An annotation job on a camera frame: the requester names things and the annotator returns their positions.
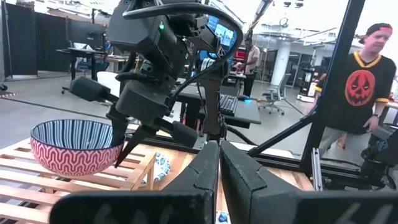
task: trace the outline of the gray floor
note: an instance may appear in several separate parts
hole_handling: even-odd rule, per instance
[[[32,127],[43,121],[51,119],[93,119],[108,122],[104,118],[108,108],[97,103],[89,103],[69,93],[61,94],[61,86],[68,86],[68,76],[58,78],[41,78],[31,80],[19,80],[7,82],[10,92],[17,93],[7,99],[0,99],[0,149],[10,144],[29,137]],[[255,82],[252,97],[258,98],[269,88],[268,84]],[[285,115],[274,111],[268,114],[269,109],[261,109],[261,125],[252,124],[250,129],[238,128],[256,144],[261,144],[267,139],[285,130],[298,122],[311,108],[310,103],[296,100],[298,89],[287,89],[287,102],[278,102],[278,105],[285,111]],[[174,108],[174,119],[178,119],[180,105]],[[391,110],[387,120],[392,120],[396,111]],[[274,149],[282,149],[292,152],[300,157],[307,140],[307,126],[295,134],[279,142]],[[242,142],[233,134],[228,135],[230,141]]]

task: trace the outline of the baseball cap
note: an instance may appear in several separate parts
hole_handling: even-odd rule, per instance
[[[386,23],[377,23],[377,24],[373,24],[371,27],[369,27],[368,31],[366,31],[366,36],[369,36],[371,34],[373,34],[376,31],[379,31],[381,28],[388,28],[392,30],[392,26],[390,24],[386,24]],[[360,44],[364,44],[364,37],[361,38],[361,40],[359,40]]]

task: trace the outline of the wooden slat crate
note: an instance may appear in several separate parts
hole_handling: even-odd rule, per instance
[[[141,182],[146,175],[148,183],[145,188],[153,190],[155,158],[154,151],[146,150],[145,146],[136,147],[117,169],[110,167],[101,173],[74,177],[67,182],[67,177],[62,178],[36,163],[30,150],[29,139],[0,149],[0,180],[41,189],[34,191],[0,185],[0,198],[38,205],[35,208],[27,208],[0,203],[0,218],[15,220],[18,223],[48,223],[52,205],[64,195],[83,190],[137,190],[142,187]]]

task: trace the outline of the person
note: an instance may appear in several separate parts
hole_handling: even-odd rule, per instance
[[[246,39],[244,45],[246,49],[249,49],[248,59],[246,63],[239,65],[238,69],[244,69],[246,76],[244,79],[243,95],[250,97],[255,78],[255,68],[259,65],[260,49],[253,44],[251,39]]]
[[[349,153],[350,161],[357,165],[363,163],[361,152],[368,147],[371,131],[377,127],[379,116],[389,101],[396,74],[395,63],[380,54],[391,35],[390,24],[372,25],[359,41],[364,47],[349,54],[343,68],[336,74],[339,80],[330,87],[334,97],[328,102],[326,128],[319,146],[320,157],[346,134],[345,152]],[[318,91],[322,90],[323,83],[324,80],[318,82]]]

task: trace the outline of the man's hand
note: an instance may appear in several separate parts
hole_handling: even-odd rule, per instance
[[[364,128],[368,127],[367,132],[372,132],[379,125],[379,118],[376,116],[371,116],[368,121],[363,125]]]

